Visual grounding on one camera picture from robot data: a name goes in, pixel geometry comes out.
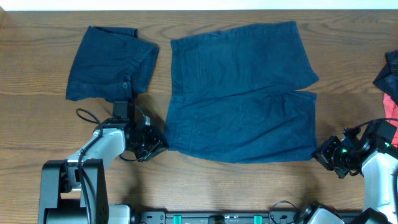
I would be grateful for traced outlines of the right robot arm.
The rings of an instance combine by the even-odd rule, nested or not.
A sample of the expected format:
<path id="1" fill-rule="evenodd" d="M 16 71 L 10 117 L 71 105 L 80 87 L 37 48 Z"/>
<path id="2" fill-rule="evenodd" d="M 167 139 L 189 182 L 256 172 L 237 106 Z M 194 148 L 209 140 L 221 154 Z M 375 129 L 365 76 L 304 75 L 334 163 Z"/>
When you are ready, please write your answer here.
<path id="1" fill-rule="evenodd" d="M 364 208 L 351 223 L 397 224 L 397 127 L 391 118 L 345 128 L 343 139 L 331 136 L 312 153 L 326 170 L 341 179 L 364 178 Z"/>

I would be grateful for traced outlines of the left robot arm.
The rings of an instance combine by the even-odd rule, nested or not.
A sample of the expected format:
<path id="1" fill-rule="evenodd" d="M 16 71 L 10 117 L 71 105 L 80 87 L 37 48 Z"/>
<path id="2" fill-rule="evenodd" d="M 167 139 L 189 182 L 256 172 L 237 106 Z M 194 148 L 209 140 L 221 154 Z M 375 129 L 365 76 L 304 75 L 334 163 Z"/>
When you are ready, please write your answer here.
<path id="1" fill-rule="evenodd" d="M 140 223 L 126 204 L 108 202 L 105 172 L 123 153 L 145 162 L 168 148 L 162 131 L 146 115 L 135 120 L 135 105 L 116 101 L 110 118 L 89 120 L 96 125 L 92 138 L 64 160 L 42 167 L 39 223 Z"/>

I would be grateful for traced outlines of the blue denim shorts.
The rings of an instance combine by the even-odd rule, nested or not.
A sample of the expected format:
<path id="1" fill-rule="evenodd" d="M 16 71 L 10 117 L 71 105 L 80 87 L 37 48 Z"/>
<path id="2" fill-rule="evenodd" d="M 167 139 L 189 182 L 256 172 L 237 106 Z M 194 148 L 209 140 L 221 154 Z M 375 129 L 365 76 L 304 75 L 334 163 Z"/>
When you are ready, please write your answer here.
<path id="1" fill-rule="evenodd" d="M 211 161 L 307 161 L 318 81 L 297 23 L 251 24 L 171 41 L 172 151 Z"/>

